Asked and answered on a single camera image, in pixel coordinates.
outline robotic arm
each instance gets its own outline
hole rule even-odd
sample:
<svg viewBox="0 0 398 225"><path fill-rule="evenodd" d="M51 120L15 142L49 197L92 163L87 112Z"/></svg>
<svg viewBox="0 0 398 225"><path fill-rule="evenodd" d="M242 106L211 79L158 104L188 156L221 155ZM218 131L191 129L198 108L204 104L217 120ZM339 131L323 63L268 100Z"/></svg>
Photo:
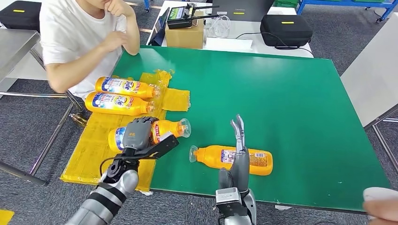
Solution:
<svg viewBox="0 0 398 225"><path fill-rule="evenodd" d="M250 159L245 146L243 120L237 115L237 121L231 120L237 140L236 154L231 170L225 168L219 172L219 188L215 192L218 207L225 225L256 225L257 207L253 191L249 188Z"/></svg>
<svg viewBox="0 0 398 225"><path fill-rule="evenodd" d="M66 225L111 223L126 198L137 187L139 160L159 159L179 144L170 133L167 137L162 137L164 140L151 146L152 123L157 120L154 117L141 117L127 125L123 137L123 152L101 163L101 179L98 185ZM111 159L112 164L102 174L102 165Z"/></svg>

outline person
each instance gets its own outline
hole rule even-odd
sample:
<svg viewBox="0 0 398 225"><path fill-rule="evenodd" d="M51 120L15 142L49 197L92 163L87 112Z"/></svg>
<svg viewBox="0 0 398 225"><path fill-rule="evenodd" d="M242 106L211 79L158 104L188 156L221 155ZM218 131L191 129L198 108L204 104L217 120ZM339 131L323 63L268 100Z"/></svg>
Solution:
<svg viewBox="0 0 398 225"><path fill-rule="evenodd" d="M50 87L83 99L111 75L122 46L139 51L136 14L123 0L46 0L40 34Z"/></svg>
<svg viewBox="0 0 398 225"><path fill-rule="evenodd" d="M369 225L398 225L398 199L366 201L363 208L376 217Z"/></svg>

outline monitor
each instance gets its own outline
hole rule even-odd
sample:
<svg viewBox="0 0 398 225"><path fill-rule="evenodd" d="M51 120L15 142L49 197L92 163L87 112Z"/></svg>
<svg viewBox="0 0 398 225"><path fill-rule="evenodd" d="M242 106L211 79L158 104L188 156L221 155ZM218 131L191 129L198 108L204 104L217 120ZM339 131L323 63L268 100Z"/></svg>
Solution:
<svg viewBox="0 0 398 225"><path fill-rule="evenodd" d="M212 15L226 15L233 21L260 22L274 0L213 0Z"/></svg>
<svg viewBox="0 0 398 225"><path fill-rule="evenodd" d="M155 23L155 27L153 28L152 36L150 37L148 45L161 46L164 39L164 30L166 27L167 15L169 11L170 8L167 8L163 15L159 16Z"/></svg>

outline white t-shirt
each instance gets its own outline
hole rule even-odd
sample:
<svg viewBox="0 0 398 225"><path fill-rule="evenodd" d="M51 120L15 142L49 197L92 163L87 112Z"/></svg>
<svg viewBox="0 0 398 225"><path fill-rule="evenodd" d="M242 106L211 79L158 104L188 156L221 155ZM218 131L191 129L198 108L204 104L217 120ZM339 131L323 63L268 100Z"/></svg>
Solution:
<svg viewBox="0 0 398 225"><path fill-rule="evenodd" d="M126 17L105 12L95 19L86 13L76 0L45 0L40 11L41 46L44 64L67 63L85 55L112 31L126 32ZM94 91L99 77L110 76L122 54L122 48L110 52L99 65L69 91L86 98Z"/></svg>

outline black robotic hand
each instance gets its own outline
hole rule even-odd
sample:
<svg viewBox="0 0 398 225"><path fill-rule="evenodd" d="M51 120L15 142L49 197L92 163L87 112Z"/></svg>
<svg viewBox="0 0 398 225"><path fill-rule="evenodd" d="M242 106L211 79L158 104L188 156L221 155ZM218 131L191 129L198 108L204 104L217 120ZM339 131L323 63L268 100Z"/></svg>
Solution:
<svg viewBox="0 0 398 225"><path fill-rule="evenodd" d="M151 144L152 124L159 119L156 117L135 118L127 124L123 137L123 146L134 150L143 150Z"/></svg>

